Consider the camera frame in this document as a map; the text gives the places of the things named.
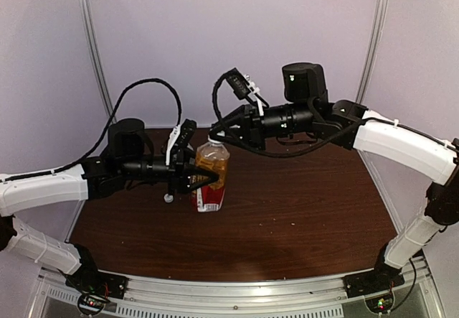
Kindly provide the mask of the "amber tea bottle red label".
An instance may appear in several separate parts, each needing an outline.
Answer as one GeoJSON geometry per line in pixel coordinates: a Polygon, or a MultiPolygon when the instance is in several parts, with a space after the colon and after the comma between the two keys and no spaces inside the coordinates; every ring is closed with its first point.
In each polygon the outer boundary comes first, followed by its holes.
{"type": "Polygon", "coordinates": [[[208,138],[197,148],[195,164],[204,170],[192,177],[199,188],[191,193],[191,203],[197,212],[217,212],[224,200],[230,152],[221,141],[208,138]]]}

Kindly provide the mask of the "white tea bottle cap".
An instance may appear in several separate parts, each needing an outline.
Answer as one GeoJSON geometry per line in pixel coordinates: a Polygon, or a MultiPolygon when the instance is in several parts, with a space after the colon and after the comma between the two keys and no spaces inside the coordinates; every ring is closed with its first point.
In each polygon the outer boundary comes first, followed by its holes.
{"type": "Polygon", "coordinates": [[[211,139],[211,138],[208,138],[208,141],[209,141],[211,144],[222,144],[221,141],[214,140],[214,139],[211,139]]]}

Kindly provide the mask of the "white water bottle cap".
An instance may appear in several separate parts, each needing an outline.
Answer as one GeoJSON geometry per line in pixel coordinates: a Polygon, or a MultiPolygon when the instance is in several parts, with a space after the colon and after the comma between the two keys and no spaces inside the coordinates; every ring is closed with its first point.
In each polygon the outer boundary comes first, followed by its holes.
{"type": "Polygon", "coordinates": [[[169,194],[165,194],[164,195],[164,202],[165,203],[172,203],[174,201],[174,196],[173,195],[169,195],[169,194]]]}

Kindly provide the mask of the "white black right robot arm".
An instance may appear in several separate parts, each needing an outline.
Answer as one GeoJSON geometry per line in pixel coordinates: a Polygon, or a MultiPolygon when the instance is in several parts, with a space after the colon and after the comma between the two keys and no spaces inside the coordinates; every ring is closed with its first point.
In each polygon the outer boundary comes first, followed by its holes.
{"type": "Polygon", "coordinates": [[[327,144],[376,154],[430,178],[426,206],[379,252],[374,268],[365,275],[380,291],[432,238],[458,222],[458,142],[444,141],[391,120],[366,106],[328,99],[323,68],[297,62],[282,69],[286,104],[269,106],[256,84],[237,69],[222,74],[214,84],[212,102],[227,83],[242,105],[227,116],[215,111],[209,135],[216,140],[266,156],[269,138],[310,134],[313,143],[298,156],[327,144]]]}

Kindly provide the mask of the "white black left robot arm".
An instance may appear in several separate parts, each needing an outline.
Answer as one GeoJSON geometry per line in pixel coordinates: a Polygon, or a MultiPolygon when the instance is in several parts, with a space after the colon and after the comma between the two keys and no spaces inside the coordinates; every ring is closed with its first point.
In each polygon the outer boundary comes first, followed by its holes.
{"type": "Polygon", "coordinates": [[[1,249],[54,267],[88,292],[103,286],[103,276],[81,246],[41,233],[15,217],[33,207],[110,197],[128,182],[165,183],[167,194],[184,194],[216,182],[219,175],[195,164],[189,141],[196,130],[185,120],[170,133],[167,152],[154,153],[145,124],[126,118],[109,126],[108,144],[100,156],[78,160],[64,169],[1,176],[1,249]]]}

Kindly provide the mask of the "left circuit board with leds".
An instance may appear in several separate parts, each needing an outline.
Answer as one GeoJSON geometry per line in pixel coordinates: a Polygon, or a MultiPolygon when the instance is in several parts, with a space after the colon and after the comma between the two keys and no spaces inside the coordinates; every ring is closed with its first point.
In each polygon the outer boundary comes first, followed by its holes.
{"type": "Polygon", "coordinates": [[[101,313],[108,301],[99,296],[81,294],[77,299],[77,308],[82,314],[91,315],[101,313]]]}

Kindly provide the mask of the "circuit board with leds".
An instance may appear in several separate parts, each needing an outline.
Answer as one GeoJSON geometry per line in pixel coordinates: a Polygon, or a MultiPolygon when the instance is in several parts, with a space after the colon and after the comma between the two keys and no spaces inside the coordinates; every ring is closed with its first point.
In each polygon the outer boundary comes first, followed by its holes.
{"type": "Polygon", "coordinates": [[[101,313],[108,301],[99,296],[81,294],[77,299],[77,308],[82,314],[91,315],[101,313]]]}
{"type": "Polygon", "coordinates": [[[385,293],[364,298],[367,309],[372,314],[386,314],[394,306],[394,294],[385,293]]]}

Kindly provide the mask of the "right circuit board with leds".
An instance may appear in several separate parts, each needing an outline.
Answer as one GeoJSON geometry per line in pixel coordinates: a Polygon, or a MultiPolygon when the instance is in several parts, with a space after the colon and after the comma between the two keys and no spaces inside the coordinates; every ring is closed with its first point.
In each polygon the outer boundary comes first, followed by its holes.
{"type": "Polygon", "coordinates": [[[394,294],[385,293],[364,298],[367,309],[372,314],[386,314],[394,306],[394,294]]]}

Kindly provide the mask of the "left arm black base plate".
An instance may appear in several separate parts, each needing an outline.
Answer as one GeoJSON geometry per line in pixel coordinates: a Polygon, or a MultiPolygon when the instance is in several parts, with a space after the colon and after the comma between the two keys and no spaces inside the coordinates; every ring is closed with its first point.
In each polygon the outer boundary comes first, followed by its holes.
{"type": "Polygon", "coordinates": [[[67,286],[81,294],[92,294],[104,299],[123,299],[128,284],[128,278],[125,276],[83,268],[72,275],[62,275],[67,286]]]}

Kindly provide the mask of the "left aluminium corner post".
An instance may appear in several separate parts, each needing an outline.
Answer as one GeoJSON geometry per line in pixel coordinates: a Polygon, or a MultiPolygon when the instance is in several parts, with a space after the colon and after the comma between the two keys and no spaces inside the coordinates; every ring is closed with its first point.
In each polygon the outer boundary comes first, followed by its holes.
{"type": "Polygon", "coordinates": [[[100,51],[98,49],[98,42],[90,8],[90,0],[79,0],[79,2],[82,13],[82,23],[85,30],[85,37],[87,40],[87,46],[90,61],[93,67],[93,72],[95,75],[95,80],[105,113],[107,117],[110,117],[111,113],[113,112],[114,105],[108,91],[103,64],[100,57],[100,51]]]}

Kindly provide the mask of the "aluminium corner post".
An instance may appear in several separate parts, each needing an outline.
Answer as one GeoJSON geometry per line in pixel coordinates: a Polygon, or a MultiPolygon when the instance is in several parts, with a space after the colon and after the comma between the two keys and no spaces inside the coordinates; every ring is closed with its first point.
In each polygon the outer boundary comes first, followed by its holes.
{"type": "Polygon", "coordinates": [[[356,93],[355,101],[359,104],[364,102],[369,84],[372,78],[372,72],[377,60],[377,51],[382,38],[384,23],[387,17],[389,0],[376,0],[374,9],[374,18],[372,30],[370,32],[369,43],[366,51],[359,87],[356,93]]]}
{"type": "Polygon", "coordinates": [[[95,75],[95,80],[105,113],[107,117],[110,117],[111,113],[113,112],[114,105],[108,91],[103,64],[100,57],[100,51],[98,49],[98,42],[90,8],[90,0],[79,0],[79,2],[82,13],[82,23],[85,30],[85,37],[87,40],[87,46],[90,61],[93,67],[93,72],[95,75]]]}

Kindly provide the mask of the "right aluminium corner post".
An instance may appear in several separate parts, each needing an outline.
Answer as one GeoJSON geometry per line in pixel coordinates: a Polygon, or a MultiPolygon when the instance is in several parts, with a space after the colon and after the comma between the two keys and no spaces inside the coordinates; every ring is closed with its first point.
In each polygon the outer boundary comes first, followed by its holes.
{"type": "Polygon", "coordinates": [[[376,0],[374,9],[374,18],[372,30],[370,32],[369,43],[366,51],[359,87],[356,93],[355,101],[359,104],[364,102],[369,84],[372,78],[372,72],[377,60],[377,51],[382,38],[384,23],[387,17],[389,0],[376,0]]]}

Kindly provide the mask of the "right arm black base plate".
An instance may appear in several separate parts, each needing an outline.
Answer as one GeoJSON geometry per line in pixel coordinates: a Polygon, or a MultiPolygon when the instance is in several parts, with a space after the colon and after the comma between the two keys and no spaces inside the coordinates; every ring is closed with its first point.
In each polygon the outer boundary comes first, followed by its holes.
{"type": "Polygon", "coordinates": [[[370,270],[361,273],[354,273],[343,277],[343,283],[347,297],[368,296],[379,292],[386,292],[394,286],[401,286],[405,283],[401,274],[388,275],[378,271],[370,270]]]}

